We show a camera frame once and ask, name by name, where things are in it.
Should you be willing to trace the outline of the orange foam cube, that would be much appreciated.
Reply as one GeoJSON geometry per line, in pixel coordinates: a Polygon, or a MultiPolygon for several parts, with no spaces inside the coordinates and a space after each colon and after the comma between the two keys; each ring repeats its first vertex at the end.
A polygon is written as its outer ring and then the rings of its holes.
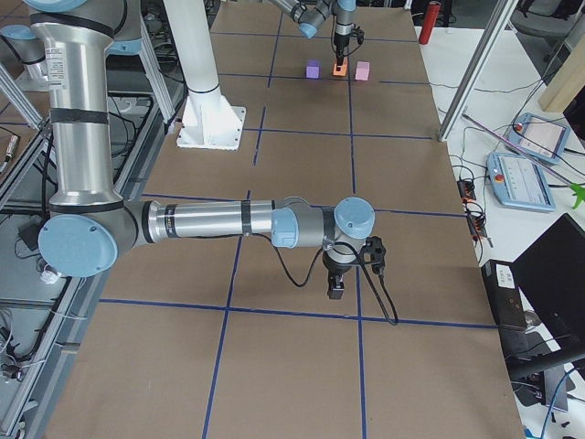
{"type": "Polygon", "coordinates": [[[347,75],[347,59],[344,59],[341,64],[334,64],[333,76],[344,78],[347,75]]]}

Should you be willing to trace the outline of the pink foam cube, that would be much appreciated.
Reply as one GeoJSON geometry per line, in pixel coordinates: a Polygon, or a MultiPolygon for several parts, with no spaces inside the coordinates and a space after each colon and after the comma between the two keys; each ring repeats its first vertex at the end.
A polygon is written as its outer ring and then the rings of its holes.
{"type": "Polygon", "coordinates": [[[368,81],[370,72],[370,63],[367,61],[359,61],[356,64],[355,80],[368,81]]]}

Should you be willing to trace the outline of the purple foam cube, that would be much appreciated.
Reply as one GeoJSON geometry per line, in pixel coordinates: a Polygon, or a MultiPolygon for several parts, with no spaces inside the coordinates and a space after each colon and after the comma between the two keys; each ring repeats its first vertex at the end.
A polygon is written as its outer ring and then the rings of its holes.
{"type": "Polygon", "coordinates": [[[308,59],[305,66],[305,77],[307,79],[319,79],[321,63],[318,59],[308,59]]]}

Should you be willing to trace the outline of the red cylinder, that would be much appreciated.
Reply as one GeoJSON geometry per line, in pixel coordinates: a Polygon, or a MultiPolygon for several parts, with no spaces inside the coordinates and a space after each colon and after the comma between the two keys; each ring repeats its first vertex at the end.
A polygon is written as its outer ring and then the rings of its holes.
{"type": "Polygon", "coordinates": [[[424,14],[424,20],[419,34],[419,43],[427,45],[431,38],[431,33],[435,27],[438,14],[441,10],[440,1],[430,1],[424,14]]]}

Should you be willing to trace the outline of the brown paper table cover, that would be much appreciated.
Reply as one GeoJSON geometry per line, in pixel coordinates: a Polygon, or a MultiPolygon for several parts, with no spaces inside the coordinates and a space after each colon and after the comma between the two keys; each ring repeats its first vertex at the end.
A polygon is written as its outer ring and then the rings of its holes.
{"type": "Polygon", "coordinates": [[[224,4],[211,30],[223,93],[248,113],[234,152],[167,137],[144,197],[352,195],[377,211],[383,320],[364,276],[327,297],[311,249],[170,240],[112,268],[48,438],[519,438],[508,381],[421,47],[408,13],[364,8],[366,82],[271,5],[224,4]]]}

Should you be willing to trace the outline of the orange usb hub lower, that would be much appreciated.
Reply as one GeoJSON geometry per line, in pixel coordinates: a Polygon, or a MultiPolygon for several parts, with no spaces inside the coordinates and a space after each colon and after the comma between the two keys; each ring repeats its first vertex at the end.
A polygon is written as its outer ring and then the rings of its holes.
{"type": "Polygon", "coordinates": [[[468,227],[474,241],[486,238],[487,234],[485,231],[485,215],[480,212],[468,212],[466,214],[468,227]]]}

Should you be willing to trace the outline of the orange usb hub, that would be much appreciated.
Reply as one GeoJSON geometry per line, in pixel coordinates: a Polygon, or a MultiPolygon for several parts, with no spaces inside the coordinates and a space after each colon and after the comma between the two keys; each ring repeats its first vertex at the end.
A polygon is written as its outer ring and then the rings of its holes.
{"type": "Polygon", "coordinates": [[[475,185],[471,179],[459,179],[457,181],[457,188],[462,199],[462,203],[476,201],[474,192],[475,185]]]}
{"type": "Polygon", "coordinates": [[[485,231],[485,215],[480,212],[468,212],[466,214],[468,227],[474,241],[486,238],[487,234],[485,231]]]}

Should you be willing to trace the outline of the orange usb hub upper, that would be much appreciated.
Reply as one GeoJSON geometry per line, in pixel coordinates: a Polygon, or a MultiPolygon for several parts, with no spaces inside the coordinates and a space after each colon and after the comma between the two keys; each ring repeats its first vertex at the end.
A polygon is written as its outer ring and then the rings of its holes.
{"type": "Polygon", "coordinates": [[[474,192],[475,185],[471,179],[459,179],[457,181],[457,188],[462,199],[462,203],[476,201],[474,192]]]}

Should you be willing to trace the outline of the black box with label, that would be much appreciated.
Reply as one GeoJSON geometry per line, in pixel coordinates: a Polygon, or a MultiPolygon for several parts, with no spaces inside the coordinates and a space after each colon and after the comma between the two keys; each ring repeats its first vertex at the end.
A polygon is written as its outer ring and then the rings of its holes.
{"type": "Polygon", "coordinates": [[[481,271],[495,324],[502,329],[524,332],[527,322],[511,263],[488,260],[481,271]]]}

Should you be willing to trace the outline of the lower teach pendant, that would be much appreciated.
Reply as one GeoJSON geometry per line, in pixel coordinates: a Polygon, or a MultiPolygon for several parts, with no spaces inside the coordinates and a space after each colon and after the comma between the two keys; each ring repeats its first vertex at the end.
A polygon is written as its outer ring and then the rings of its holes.
{"type": "Polygon", "coordinates": [[[499,203],[511,209],[552,212],[556,205],[542,169],[520,155],[491,153],[486,167],[499,203]]]}

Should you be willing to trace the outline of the teach pendant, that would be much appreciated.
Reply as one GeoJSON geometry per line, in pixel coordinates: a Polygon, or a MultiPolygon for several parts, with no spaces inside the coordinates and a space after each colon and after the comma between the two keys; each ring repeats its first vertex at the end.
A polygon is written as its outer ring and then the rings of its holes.
{"type": "Polygon", "coordinates": [[[556,205],[542,169],[520,155],[491,153],[486,167],[499,203],[511,209],[552,212],[556,205]]]}
{"type": "Polygon", "coordinates": [[[508,128],[506,138],[533,157],[555,165],[565,150],[569,134],[566,125],[525,112],[508,128]]]}

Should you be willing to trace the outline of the black monitor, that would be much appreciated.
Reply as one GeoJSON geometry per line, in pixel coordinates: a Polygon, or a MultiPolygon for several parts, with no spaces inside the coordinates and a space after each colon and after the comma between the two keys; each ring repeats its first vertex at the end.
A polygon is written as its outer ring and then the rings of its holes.
{"type": "Polygon", "coordinates": [[[561,215],[512,264],[516,284],[560,349],[529,361],[512,361],[515,380],[570,362],[584,364],[584,229],[561,215]]]}

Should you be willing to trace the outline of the upper teach pendant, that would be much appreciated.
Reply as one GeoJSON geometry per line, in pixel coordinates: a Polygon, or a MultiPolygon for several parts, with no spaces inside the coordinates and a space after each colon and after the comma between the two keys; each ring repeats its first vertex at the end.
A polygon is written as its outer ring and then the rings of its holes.
{"type": "Polygon", "coordinates": [[[555,165],[565,150],[569,134],[566,125],[525,112],[508,128],[506,138],[533,157],[555,165]]]}

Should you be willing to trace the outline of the wooden board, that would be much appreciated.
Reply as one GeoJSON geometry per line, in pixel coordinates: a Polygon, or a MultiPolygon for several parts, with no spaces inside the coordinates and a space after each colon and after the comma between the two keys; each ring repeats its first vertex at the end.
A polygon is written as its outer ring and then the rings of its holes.
{"type": "Polygon", "coordinates": [[[538,99],[544,112],[564,112],[584,87],[585,41],[577,46],[538,99]]]}

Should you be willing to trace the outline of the aluminium frame post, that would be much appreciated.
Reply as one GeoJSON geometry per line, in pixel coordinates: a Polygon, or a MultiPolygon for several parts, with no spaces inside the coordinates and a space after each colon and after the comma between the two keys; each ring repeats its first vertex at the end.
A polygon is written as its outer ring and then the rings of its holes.
{"type": "Polygon", "coordinates": [[[463,115],[465,104],[473,91],[475,83],[486,61],[489,59],[497,39],[504,31],[506,24],[516,9],[516,5],[517,1],[514,0],[499,0],[496,3],[495,9],[488,20],[486,28],[441,123],[441,128],[438,132],[438,140],[440,142],[447,140],[455,123],[463,115]]]}

